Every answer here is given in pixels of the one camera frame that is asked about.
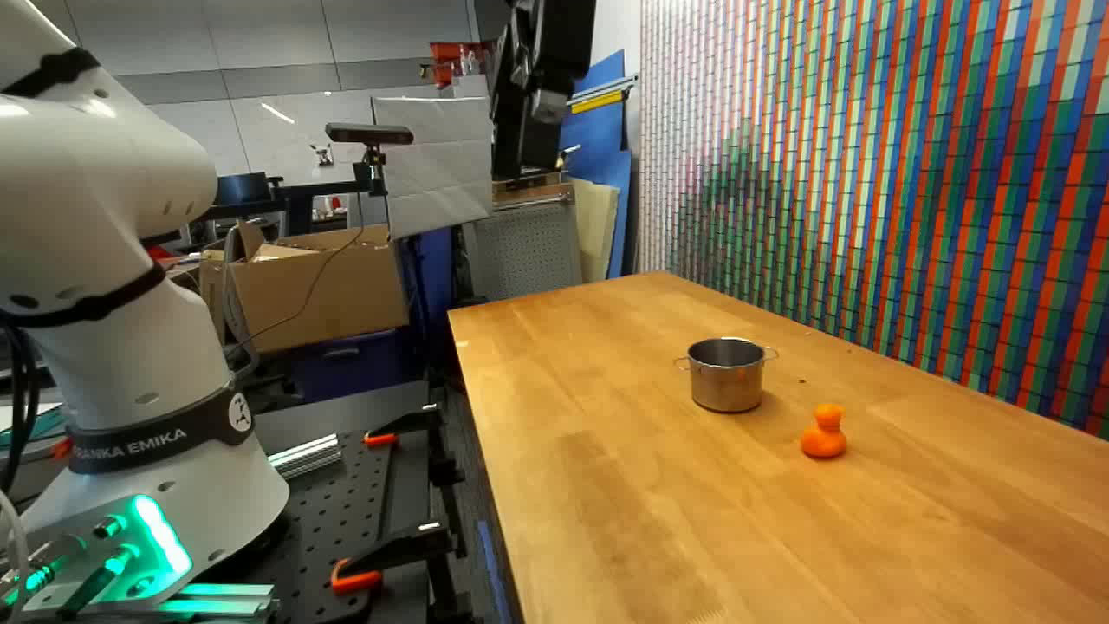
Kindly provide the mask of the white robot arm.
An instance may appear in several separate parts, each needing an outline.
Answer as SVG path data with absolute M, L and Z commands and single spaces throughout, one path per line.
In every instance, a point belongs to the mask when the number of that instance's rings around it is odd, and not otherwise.
M 210 208 L 207 152 L 30 0 L 0 0 L 0 312 L 13 412 L 48 374 L 67 469 L 21 513 L 16 618 L 156 606 L 286 502 L 200 294 L 148 255 Z

